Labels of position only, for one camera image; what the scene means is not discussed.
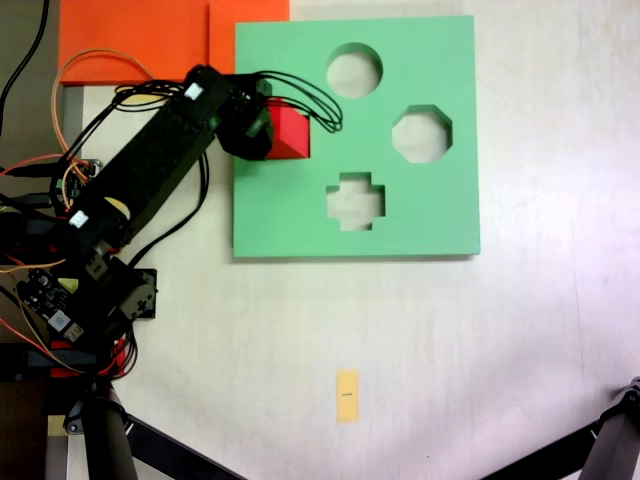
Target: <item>black metal bar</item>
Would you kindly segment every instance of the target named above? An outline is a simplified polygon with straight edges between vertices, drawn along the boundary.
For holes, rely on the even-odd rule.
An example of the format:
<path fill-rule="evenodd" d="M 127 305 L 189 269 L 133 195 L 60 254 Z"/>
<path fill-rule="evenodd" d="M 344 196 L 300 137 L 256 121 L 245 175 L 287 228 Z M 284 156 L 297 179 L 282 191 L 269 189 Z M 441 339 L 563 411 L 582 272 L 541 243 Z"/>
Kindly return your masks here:
<path fill-rule="evenodd" d="M 595 421 L 483 480 L 561 480 L 568 477 L 584 466 L 599 429 L 600 422 Z"/>
<path fill-rule="evenodd" d="M 174 480 L 246 480 L 134 416 L 128 428 L 133 456 Z"/>
<path fill-rule="evenodd" d="M 56 356 L 72 367 L 94 367 L 97 356 L 77 350 L 56 350 Z M 0 382 L 26 380 L 36 374 L 35 369 L 53 368 L 58 364 L 26 343 L 0 345 Z"/>
<path fill-rule="evenodd" d="M 97 390 L 82 409 L 82 428 L 87 447 L 87 465 L 91 480 L 138 480 L 125 433 L 122 411 Z"/>
<path fill-rule="evenodd" d="M 638 454 L 638 423 L 622 410 L 605 420 L 579 480 L 631 480 Z"/>

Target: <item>sticker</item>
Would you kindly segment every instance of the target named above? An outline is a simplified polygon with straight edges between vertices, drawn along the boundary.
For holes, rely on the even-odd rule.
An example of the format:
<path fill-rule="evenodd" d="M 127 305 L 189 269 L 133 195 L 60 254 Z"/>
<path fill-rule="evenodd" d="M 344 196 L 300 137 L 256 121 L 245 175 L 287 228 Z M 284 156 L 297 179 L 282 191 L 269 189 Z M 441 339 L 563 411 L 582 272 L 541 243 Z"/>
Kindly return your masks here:
<path fill-rule="evenodd" d="M 78 210 L 73 215 L 73 217 L 71 217 L 71 219 L 69 220 L 69 225 L 73 225 L 76 228 L 80 228 L 82 225 L 86 223 L 87 220 L 89 220 L 89 217 L 87 217 L 87 214 L 84 213 L 82 210 Z"/>
<path fill-rule="evenodd" d="M 77 323 L 73 323 L 69 327 L 69 330 L 64 332 L 64 336 L 65 336 L 65 338 L 68 338 L 72 342 L 75 342 L 78 339 L 78 337 L 80 335 L 82 335 L 83 333 L 84 333 L 84 330 L 82 329 L 82 327 L 80 325 L 78 325 Z"/>
<path fill-rule="evenodd" d="M 69 325 L 71 319 L 65 315 L 62 310 L 56 310 L 56 313 L 51 315 L 49 319 L 49 325 L 55 328 L 58 332 L 64 330 L 64 327 Z"/>
<path fill-rule="evenodd" d="M 358 372 L 342 370 L 336 379 L 338 423 L 358 420 Z"/>
<path fill-rule="evenodd" d="M 184 96 L 190 98 L 191 100 L 195 100 L 203 91 L 204 90 L 202 89 L 202 87 L 194 82 L 189 85 L 189 88 L 185 90 Z"/>

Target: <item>cable bundle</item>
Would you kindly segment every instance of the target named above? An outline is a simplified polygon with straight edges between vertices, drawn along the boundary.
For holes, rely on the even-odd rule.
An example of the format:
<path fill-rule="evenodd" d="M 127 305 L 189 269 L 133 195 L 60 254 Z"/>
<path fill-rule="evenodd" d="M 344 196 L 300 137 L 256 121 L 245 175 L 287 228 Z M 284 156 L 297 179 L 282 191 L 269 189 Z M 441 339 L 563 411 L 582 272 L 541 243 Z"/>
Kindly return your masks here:
<path fill-rule="evenodd" d="M 262 70 L 260 72 L 256 72 L 255 75 L 259 79 L 280 82 L 288 85 L 294 90 L 297 90 L 299 93 L 311 100 L 311 102 L 315 104 L 322 113 L 318 113 L 312 107 L 306 105 L 300 100 L 281 95 L 269 97 L 267 100 L 267 106 L 284 106 L 294 108 L 305 113 L 310 118 L 313 118 L 329 133 L 336 133 L 342 130 L 344 120 L 342 109 L 340 108 L 340 105 L 338 105 L 338 102 L 336 102 L 331 95 L 321 88 L 296 75 L 278 72 L 275 70 Z"/>

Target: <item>octagonal hole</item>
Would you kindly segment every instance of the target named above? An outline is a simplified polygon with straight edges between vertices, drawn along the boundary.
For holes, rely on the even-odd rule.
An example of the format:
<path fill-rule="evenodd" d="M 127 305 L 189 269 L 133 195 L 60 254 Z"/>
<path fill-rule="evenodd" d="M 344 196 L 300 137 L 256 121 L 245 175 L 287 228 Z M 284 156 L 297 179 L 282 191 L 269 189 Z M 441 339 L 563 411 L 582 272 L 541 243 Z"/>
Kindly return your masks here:
<path fill-rule="evenodd" d="M 363 43 L 348 43 L 329 58 L 327 83 L 346 98 L 366 97 L 382 80 L 382 60 L 376 51 Z"/>
<path fill-rule="evenodd" d="M 410 163 L 433 163 L 453 145 L 453 124 L 435 105 L 411 105 L 395 121 L 391 139 Z"/>

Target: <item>red block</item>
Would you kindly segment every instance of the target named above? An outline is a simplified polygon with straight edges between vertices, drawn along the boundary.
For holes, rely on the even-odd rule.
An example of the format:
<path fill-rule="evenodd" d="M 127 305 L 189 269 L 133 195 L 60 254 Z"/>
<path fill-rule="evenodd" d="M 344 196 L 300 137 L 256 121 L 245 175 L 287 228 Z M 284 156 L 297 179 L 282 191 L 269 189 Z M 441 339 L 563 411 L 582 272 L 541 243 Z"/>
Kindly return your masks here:
<path fill-rule="evenodd" d="M 311 126 L 305 117 L 290 107 L 271 106 L 269 113 L 275 133 L 268 159 L 309 158 L 311 155 Z"/>

